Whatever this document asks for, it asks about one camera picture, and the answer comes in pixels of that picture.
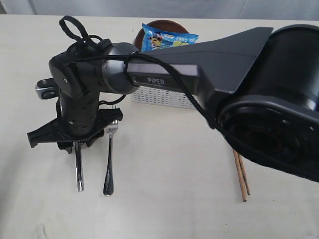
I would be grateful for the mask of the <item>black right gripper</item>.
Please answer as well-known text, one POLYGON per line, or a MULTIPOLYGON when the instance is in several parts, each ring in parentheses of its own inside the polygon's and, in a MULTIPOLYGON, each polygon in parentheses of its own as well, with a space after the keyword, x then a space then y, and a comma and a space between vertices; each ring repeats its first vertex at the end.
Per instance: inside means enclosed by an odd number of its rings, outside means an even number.
POLYGON ((87 147, 104 136, 102 131, 113 121, 123 119, 119 108, 99 109, 98 92, 86 92, 75 99, 60 91, 56 103, 57 117, 27 133, 30 147, 40 143, 57 143, 60 150, 72 153, 73 142, 86 142, 87 147))

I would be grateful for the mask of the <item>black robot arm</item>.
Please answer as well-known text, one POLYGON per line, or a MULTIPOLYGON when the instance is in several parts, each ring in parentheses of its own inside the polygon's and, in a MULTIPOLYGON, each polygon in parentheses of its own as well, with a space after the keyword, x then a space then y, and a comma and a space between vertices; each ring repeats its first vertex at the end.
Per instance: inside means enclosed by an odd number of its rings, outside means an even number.
POLYGON ((221 39, 140 52, 80 28, 74 43, 49 61, 37 87, 57 98, 54 120, 28 133, 31 147, 91 145, 121 120, 103 110, 101 93, 139 87, 184 93, 209 127, 245 158, 311 181, 319 179, 319 28, 256 27, 221 39))

